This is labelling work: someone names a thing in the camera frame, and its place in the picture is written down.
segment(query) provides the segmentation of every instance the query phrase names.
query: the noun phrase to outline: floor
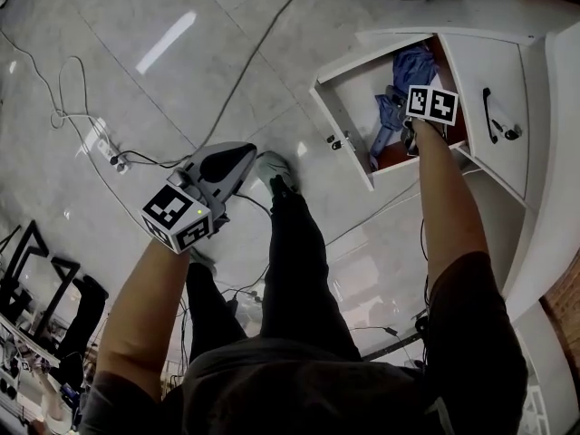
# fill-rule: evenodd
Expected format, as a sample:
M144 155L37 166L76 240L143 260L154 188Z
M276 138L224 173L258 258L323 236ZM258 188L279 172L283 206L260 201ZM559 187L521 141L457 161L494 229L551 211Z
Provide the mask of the floor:
M55 94L69 56L82 59L89 112L106 123L120 149L158 160L190 153L204 139L255 43L285 0L9 0L2 30L30 52ZM275 150L296 168L324 239L331 242L385 204L416 195L418 169L386 174L369 192L330 135L308 93L321 65L356 45L355 33L413 2L295 0L251 63L211 142L249 140ZM177 21L184 32L154 63L148 53ZM63 69L65 109L82 111L82 77L75 61ZM51 252L82 265L117 296L149 237L99 181L70 125L51 128L51 103L31 64L0 40L0 234L35 219ZM90 124L77 119L88 146ZM102 175L137 216L168 172L133 166L120 176L92 146ZM241 189L268 204L252 173ZM269 222L245 200L227 203L231 223L199 248L217 260L218 285L248 285L266 267ZM412 198L338 238L328 247L329 283L351 327L407 331L423 308L426 263L419 243L421 201ZM15 243L4 253L9 259ZM24 284L39 301L56 278L47 262L27 265ZM300 298L296 292L296 313ZM240 320L256 333L260 308L239 297ZM57 314L72 320L71 290ZM363 352L391 344L381 330L353 332ZM179 360L179 324L169 349Z

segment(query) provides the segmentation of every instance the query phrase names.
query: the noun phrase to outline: wire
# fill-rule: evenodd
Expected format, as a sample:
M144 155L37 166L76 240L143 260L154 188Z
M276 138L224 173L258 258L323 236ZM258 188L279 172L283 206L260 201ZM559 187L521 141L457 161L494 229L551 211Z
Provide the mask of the wire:
M258 276L258 278L250 285L246 285L246 286L242 286L240 288L228 288L227 290L224 290L223 292L221 292L221 294L226 294L227 292L235 292L234 293L234 299L237 297L237 294L241 293L246 293L243 292L243 290L246 290L248 288L252 288L254 285L256 285L260 280L262 280L262 277L264 277L264 274L266 273L266 271L268 270L268 268L270 267L270 263L268 263L265 267L265 269L262 271L262 274L260 274Z
M409 353L407 353L407 348L402 343L401 338L399 338L399 333L397 331L395 331L394 329L391 329L391 327L379 327L379 326L374 326L374 325L369 325L368 327L354 327L353 329L349 329L349 331L353 331L353 330L365 330L365 329L381 329L385 333L387 333L388 335L392 335L393 337L395 337L397 340L399 340L399 343L401 344L402 350L407 355L407 358L409 358L409 363L411 363L413 366L415 366L417 369L419 369L419 367L415 364L415 362L409 356Z
M179 305L181 306L181 309L183 310L183 312L181 313L181 358L179 359L179 365L178 365L178 373L179 376L182 376L185 374L185 370L188 367L188 353L186 351L186 347L185 347L185 330L186 330L186 325L188 323L188 315L187 312L189 310L189 308L186 307L185 302L183 301L183 298L179 299Z
M425 246L423 245L423 229L425 228L425 218L420 221L420 250L423 252L425 261L429 261L427 253L425 253Z
M264 43L264 40L272 32L272 29L274 28L275 24L278 22L278 18L280 17L280 15L286 10L286 8L290 4L292 4L292 2L294 2L294 0L287 0L286 1L286 3L282 6L282 8L280 8L278 10L278 12L275 14L275 16L272 19L272 22L270 23L270 25L264 31L264 34L262 35L262 37L260 38L260 40L258 41L258 43L256 44L256 46L254 47L254 50L252 51L252 53L247 58L247 61L244 64L244 67L242 68L242 71L240 72L240 74L236 78L236 81L234 82L233 87L229 91L229 94L227 95L226 100L224 101L224 103L222 104L221 108L219 109L219 113L217 114L217 117L214 120L214 123L212 124L211 128L209 129L209 132L208 132L208 135L206 136L206 138L203 141L201 141L201 143L199 144L199 146L196 148L196 150L193 153L184 156L179 161L177 161L177 160L175 160L175 161L169 161L169 163L174 162L175 164L172 164L170 166L164 167L165 169L175 168L176 166L178 166L180 164L181 161L192 159L196 155L196 153L198 153L201 149L203 149L208 144L209 140L211 139L211 137L213 136L214 132L216 131L216 128L218 127L218 124L221 121L221 118L224 115L224 112L226 111L227 106L229 105L229 102L231 101L232 97L234 96L234 93L236 93L237 87L242 82L242 79L244 78L244 75L246 74L246 71L249 68L249 65L252 63L252 61L254 60L256 54L258 53L258 51L262 47L262 44ZM146 158L142 154L140 154L140 155L141 155L142 158L145 158L146 160L153 161L153 159Z
M253 198L251 198L251 197L248 197L247 195L242 195L241 193L235 193L234 195L235 195L236 197L238 197L238 198L243 198L243 199L246 199L246 200L248 200L248 201L251 201L251 202L252 202L252 203L254 203L254 204L257 206L257 207L259 207L260 209L262 209L262 210L263 210L263 211L264 211L264 212L265 212L265 213L268 215L268 217L269 217L269 218L271 218L271 217L272 217L272 215L270 214L270 211L268 211L268 208L266 208L264 205L262 205L262 204L258 203L258 202L257 202L257 201L255 201Z
M349 228L348 230L344 231L340 236L334 238L331 242L328 242L326 244L326 246L328 247L329 245L333 244L336 240L338 240L339 238L344 237L346 234L348 234L349 232L352 232L353 230L355 230L356 228L362 226L363 224L369 222L371 219L376 218L377 216L379 216L380 214L384 213L385 211L389 210L389 209L393 209L398 207L399 205L402 205L403 203L406 203L407 201L418 197L421 193L418 192L415 195L411 195L410 197L402 200L402 201L398 201L397 203L395 203L394 205L390 204L396 200L397 198L401 197L402 195L404 195L407 191L411 190L415 184L417 184L419 182L419 180L415 180L412 184L410 184L405 190L403 190L402 192L398 193L395 197L391 198L389 201L387 201L387 203L385 203L382 207L380 207L379 209L377 209L374 213L372 213L369 217L363 219L361 222L359 222L358 224L352 226L351 228Z
M107 181L104 179L104 177L102 176L102 174L99 172L99 169L97 168L96 164L94 163L94 160L92 159L92 156L91 156L91 153L90 153L89 149L84 144L84 140L82 138L81 132L79 131L79 128L73 122L73 118L87 118L87 119L89 119L89 122L90 122L93 130L97 134L97 137L101 137L101 135L104 135L106 137L106 139L107 139L107 143L109 143L109 146L111 146L111 142L110 142L109 136L107 135L107 132L104 130L104 127L102 127L102 130L99 130L97 128L97 126L96 126L96 123L98 123L99 121L97 119L95 119L93 116L91 116L90 114L88 114L88 112L82 113L82 114L68 114L65 111L65 109L64 109L64 105L63 105L63 89L62 89L62 85L61 85L61 79L62 79L63 69L64 69L64 67L66 66L66 64L70 60L76 60L78 62L78 64L81 66L82 85L83 85L83 91L84 91L84 108L85 108L85 111L87 111L87 84L86 84L86 77L85 77L85 74L84 74L84 65L82 64L82 60L78 56L69 56L66 59L66 61L64 62L64 64L61 66L61 70L58 73L58 92L59 92L59 100L61 102L61 106L59 108L56 105L56 101L54 100L53 91L52 91L50 85L48 84L48 81L46 81L46 79L44 79L44 77L38 71L38 67L36 66L36 61L34 60L33 56L31 54L29 54L27 51L25 51L25 50L19 48L18 46L16 46L16 44L13 43L8 38L8 36L4 33L4 31L0 30L0 34L4 37L4 39L17 52L26 55L30 59L31 64L32 64L32 66L34 68L34 71L36 72L36 75L38 76L38 78L43 82L44 86L46 87L46 90L48 91L48 96L49 96L50 101L51 101L51 104L53 106L53 110L51 111L51 115L50 115L51 127L53 129L55 129L55 130L59 130L59 129L61 129L63 127L65 121L70 122L70 124L74 127L74 130L76 131L76 134L79 137L79 140L81 141L82 149L85 151L85 155L89 159L89 162L91 163L91 165L92 165L94 171L96 172L97 176L99 176L99 179L101 180L101 182L103 183L103 185L115 197L115 199L117 200L117 202L122 206L122 208L124 209L124 211L133 220L133 222L135 222L135 224L137 224L141 228L141 230L143 230L144 232L146 232L146 233L149 234L149 232L147 230L145 230L143 228L143 226L139 223L139 221L131 214L131 212L127 209L127 207L123 204L123 202L119 199L119 197L117 197L117 194L113 191L113 189L111 188L111 186L107 183ZM58 118L59 122L54 123L54 120L53 120L54 116L56 116Z
M87 353L84 355L82 366L84 366L87 363L87 359L89 359L89 353L91 352L92 347L97 343L97 338L99 338L99 334L101 333L102 327L104 327L104 325L107 323L108 320L109 316L107 315L107 318L104 321L102 321L101 327L99 327L99 332L97 332L97 334L94 336L94 340L92 341L91 346L87 350Z

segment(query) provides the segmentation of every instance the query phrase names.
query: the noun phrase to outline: black handle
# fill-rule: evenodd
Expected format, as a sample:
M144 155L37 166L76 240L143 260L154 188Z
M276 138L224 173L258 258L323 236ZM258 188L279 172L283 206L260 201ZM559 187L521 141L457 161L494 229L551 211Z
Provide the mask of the black handle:
M491 132L491 123L489 122L489 111L488 111L488 97L491 95L491 90L489 87L483 89L483 107L486 111L486 121L488 123L488 132L489 132L489 139L491 143L498 143L498 137Z

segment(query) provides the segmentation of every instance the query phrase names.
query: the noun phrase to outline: leg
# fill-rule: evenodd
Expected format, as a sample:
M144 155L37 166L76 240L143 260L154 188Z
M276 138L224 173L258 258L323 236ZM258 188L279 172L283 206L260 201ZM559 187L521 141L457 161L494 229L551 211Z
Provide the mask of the leg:
M202 353L247 338L206 266L189 265L186 287L193 327L190 363Z
M75 390L82 384L82 362L92 333L101 320L108 294L91 277L86 275L82 282L74 281L81 291L81 302L76 316L56 350L61 360L58 369L53 369L54 378L60 383L69 383Z
M328 289L326 248L284 160L272 152L258 163L273 195L270 268L261 335L309 343L351 361L361 355Z

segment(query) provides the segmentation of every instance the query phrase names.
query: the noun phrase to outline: shoe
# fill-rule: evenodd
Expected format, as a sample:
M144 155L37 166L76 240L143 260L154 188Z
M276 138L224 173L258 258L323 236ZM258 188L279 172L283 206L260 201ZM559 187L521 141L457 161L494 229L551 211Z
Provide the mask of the shoe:
M189 249L189 263L198 263L205 266L211 272L214 278L218 274L218 270L216 269L216 262L211 259L209 256L205 256L204 254L197 251L196 248L193 246Z
M264 182L272 198L275 194L290 189L299 193L298 186L284 158L273 151L265 151L256 159L256 174Z

